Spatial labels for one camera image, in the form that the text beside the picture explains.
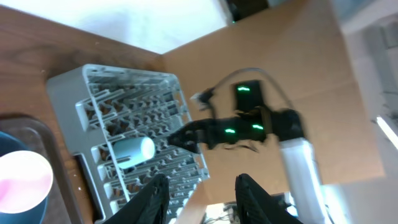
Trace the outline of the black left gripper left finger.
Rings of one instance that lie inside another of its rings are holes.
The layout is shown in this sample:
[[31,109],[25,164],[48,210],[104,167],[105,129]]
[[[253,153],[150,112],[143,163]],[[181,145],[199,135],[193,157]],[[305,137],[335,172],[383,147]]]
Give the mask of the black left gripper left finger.
[[104,224],[166,224],[169,200],[169,180],[157,174]]

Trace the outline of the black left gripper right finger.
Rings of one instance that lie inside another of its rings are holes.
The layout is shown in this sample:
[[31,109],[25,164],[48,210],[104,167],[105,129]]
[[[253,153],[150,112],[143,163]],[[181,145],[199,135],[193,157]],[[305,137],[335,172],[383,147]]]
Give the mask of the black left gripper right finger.
[[241,224],[302,224],[248,174],[236,177],[235,192]]

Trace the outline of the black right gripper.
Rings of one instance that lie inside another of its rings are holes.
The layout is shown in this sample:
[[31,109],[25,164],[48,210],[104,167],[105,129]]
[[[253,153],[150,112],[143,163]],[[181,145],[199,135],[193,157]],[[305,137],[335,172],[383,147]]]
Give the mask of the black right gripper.
[[248,112],[238,111],[236,116],[230,118],[191,121],[167,138],[169,145],[200,154],[197,142],[181,141],[189,132],[199,140],[206,140],[209,149],[239,141],[263,142],[272,132],[271,111],[265,107],[255,107]]

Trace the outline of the pink cup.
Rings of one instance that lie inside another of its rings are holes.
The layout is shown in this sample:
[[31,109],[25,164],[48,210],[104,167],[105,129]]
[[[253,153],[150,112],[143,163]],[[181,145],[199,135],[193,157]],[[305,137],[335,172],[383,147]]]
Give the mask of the pink cup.
[[33,151],[1,156],[1,212],[22,213],[41,203],[53,184],[50,162]]

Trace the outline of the light blue cup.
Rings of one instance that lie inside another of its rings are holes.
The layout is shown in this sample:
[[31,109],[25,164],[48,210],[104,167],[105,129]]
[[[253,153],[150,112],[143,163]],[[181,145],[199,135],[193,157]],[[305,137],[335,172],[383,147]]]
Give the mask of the light blue cup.
[[155,143],[148,137],[122,139],[114,144],[113,151],[118,166],[128,169],[152,159],[155,156]]

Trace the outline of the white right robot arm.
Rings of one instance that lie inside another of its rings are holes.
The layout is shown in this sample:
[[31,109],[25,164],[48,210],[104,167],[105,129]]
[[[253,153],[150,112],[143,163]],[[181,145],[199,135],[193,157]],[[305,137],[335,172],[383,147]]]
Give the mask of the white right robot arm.
[[200,143],[213,149],[220,144],[234,147],[240,141],[263,142],[277,137],[297,217],[292,216],[248,174],[237,176],[236,204],[241,223],[329,223],[320,179],[314,163],[313,146],[305,137],[300,115],[294,109],[275,111],[263,97],[259,80],[233,84],[236,116],[217,118],[210,103],[214,89],[200,94],[200,102],[212,115],[191,121],[172,133],[170,145],[198,153]]

